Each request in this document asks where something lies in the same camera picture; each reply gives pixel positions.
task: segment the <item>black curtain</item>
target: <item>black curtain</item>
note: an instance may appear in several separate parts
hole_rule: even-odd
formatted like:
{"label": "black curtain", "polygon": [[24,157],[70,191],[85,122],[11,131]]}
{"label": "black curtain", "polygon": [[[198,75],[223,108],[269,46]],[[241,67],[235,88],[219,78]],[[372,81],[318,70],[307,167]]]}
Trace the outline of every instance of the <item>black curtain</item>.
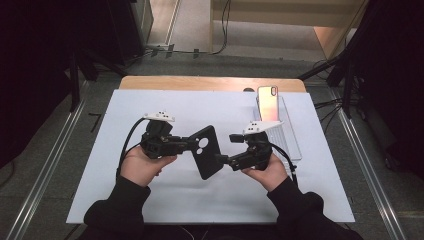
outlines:
{"label": "black curtain", "polygon": [[54,1],[0,3],[0,168],[16,158],[70,92]]}

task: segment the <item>gray floor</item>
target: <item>gray floor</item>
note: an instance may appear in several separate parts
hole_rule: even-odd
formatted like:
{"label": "gray floor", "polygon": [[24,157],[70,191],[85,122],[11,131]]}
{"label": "gray floor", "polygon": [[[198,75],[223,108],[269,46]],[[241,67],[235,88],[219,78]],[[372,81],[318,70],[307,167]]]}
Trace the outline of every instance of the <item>gray floor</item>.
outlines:
{"label": "gray floor", "polygon": [[[282,61],[230,56],[164,54],[145,57],[131,66],[132,75],[201,75],[239,77],[294,78],[312,68],[313,62]],[[102,73],[97,82],[90,82],[89,91],[78,123],[64,149],[42,200],[29,222],[24,239],[63,239],[74,227],[65,223],[84,166],[95,141],[98,127],[91,132],[96,117],[90,113],[106,111],[112,91],[118,88],[120,77],[114,73]],[[329,88],[319,78],[306,82],[314,102],[331,99]],[[20,207],[47,159],[60,129],[68,117],[70,100],[60,104],[47,122],[40,128],[26,150],[15,159],[16,172],[0,192],[0,239],[4,239],[12,227]],[[320,117],[332,107],[320,109]],[[365,122],[357,118],[358,132],[373,161],[390,201],[399,215],[408,239],[420,239],[424,234],[424,182],[413,174],[392,172],[384,166],[383,155]],[[356,223],[349,224],[365,239],[390,239],[374,198],[368,188],[358,160],[352,151],[346,132],[338,118],[333,119],[326,132],[327,140],[336,162],[346,194],[351,200]],[[0,179],[10,172],[10,165],[0,170]]]}

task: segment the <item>person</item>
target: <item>person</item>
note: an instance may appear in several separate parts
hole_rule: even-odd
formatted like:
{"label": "person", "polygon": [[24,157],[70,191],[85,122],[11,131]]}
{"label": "person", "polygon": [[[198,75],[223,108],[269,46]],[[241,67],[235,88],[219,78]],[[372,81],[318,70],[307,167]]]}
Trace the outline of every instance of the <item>person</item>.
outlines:
{"label": "person", "polygon": [[[155,227],[145,225],[142,216],[143,204],[151,191],[149,183],[176,159],[176,156],[149,159],[140,146],[130,150],[109,198],[95,202],[86,212],[84,223],[87,228],[79,239],[194,239],[192,234],[182,231],[187,231],[183,227],[179,232],[169,226],[162,226],[162,230],[158,230],[161,226],[156,226],[156,231],[151,230]],[[248,168],[242,172],[268,191],[267,197],[279,214],[276,224],[262,228],[249,225],[208,228],[201,239],[362,239],[357,232],[325,217],[323,199],[313,192],[300,192],[274,154],[264,171]]]}

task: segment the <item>tripod leg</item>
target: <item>tripod leg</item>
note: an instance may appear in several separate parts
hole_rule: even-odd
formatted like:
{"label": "tripod leg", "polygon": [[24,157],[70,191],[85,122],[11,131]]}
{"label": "tripod leg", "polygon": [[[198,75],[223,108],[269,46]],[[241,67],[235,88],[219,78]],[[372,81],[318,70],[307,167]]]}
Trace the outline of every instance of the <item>tripod leg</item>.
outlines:
{"label": "tripod leg", "polygon": [[311,69],[310,71],[307,71],[306,73],[298,76],[297,78],[302,81],[305,81],[306,79],[317,75],[318,73],[326,70],[327,68],[336,65],[342,59],[342,55],[344,55],[343,52],[340,53],[337,57],[318,65],[317,67]]}

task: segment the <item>wooden panel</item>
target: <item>wooden panel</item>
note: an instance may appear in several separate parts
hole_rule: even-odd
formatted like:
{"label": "wooden panel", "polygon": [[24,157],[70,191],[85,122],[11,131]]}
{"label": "wooden panel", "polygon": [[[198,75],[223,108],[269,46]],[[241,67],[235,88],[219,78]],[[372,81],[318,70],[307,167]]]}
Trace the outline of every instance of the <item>wooden panel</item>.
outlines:
{"label": "wooden panel", "polygon": [[352,9],[349,16],[340,18],[339,22],[343,23],[341,27],[314,27],[318,41],[327,59],[333,58],[341,50],[344,39],[350,29],[359,25],[367,4],[368,0],[363,1],[356,12]]}
{"label": "wooden panel", "polygon": [[149,44],[168,45],[180,0],[150,0],[153,26]]}
{"label": "wooden panel", "polygon": [[[220,20],[226,1],[213,1],[213,19]],[[230,21],[302,26],[344,27],[363,0],[232,0]]]}
{"label": "wooden panel", "polygon": [[259,86],[275,85],[281,92],[306,92],[299,79],[191,77],[191,76],[127,76],[119,89],[243,91]]}

